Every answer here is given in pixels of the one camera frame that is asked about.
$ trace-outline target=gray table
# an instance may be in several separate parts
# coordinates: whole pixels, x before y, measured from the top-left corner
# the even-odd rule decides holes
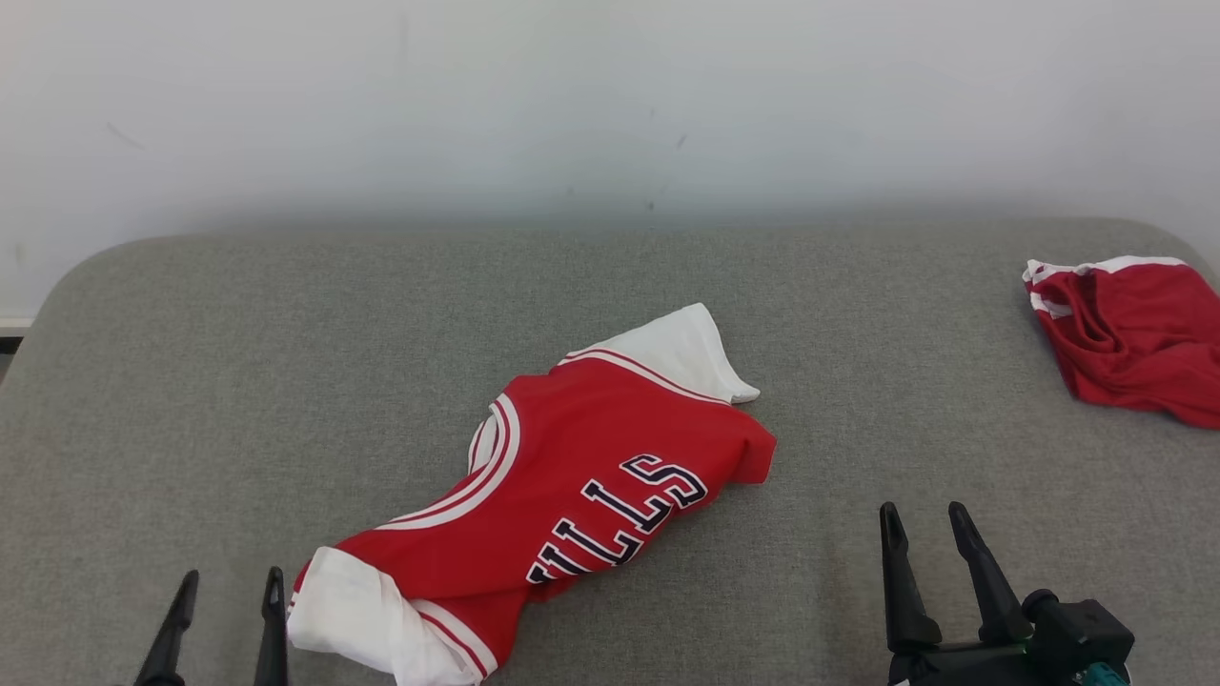
[[[68,275],[0,385],[0,670],[131,680],[203,574],[188,684],[254,674],[268,565],[422,507],[517,374],[702,300],[771,478],[527,609],[499,684],[877,685],[877,507],[898,503],[948,640],[977,614],[944,510],[1019,594],[1100,599],[1141,684],[1220,669],[1220,433],[1074,402],[1027,258],[1202,266],[1109,220],[693,232],[174,238]],[[292,651],[294,682],[390,684]]]

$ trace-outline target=black knob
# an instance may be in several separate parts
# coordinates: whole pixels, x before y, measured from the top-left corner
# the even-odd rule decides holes
[[[1025,602],[1021,603],[1021,615],[1028,621],[1037,624],[1038,613],[1042,612],[1042,608],[1039,608],[1038,605],[1041,605],[1043,601],[1053,601],[1058,603],[1059,596],[1055,596],[1054,593],[1047,591],[1046,588],[1038,588],[1037,591],[1025,597]]]

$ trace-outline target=white baseboard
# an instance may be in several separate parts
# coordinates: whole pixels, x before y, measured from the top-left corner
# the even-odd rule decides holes
[[[0,338],[22,338],[32,323],[33,317],[0,317]]]

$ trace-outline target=folded red garment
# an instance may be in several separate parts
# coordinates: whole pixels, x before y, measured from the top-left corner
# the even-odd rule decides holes
[[[1022,278],[1072,395],[1220,428],[1220,297],[1186,262],[1030,260]]]

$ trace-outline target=red jersey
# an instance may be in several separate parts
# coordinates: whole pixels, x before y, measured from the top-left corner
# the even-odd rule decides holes
[[[1220,297],[1186,262],[1030,260],[1024,281],[1072,395],[1220,428]]]
[[[289,637],[399,686],[477,684],[527,601],[626,564],[730,481],[766,478],[775,438],[732,406],[758,394],[702,304],[512,380],[445,497],[318,548]]]

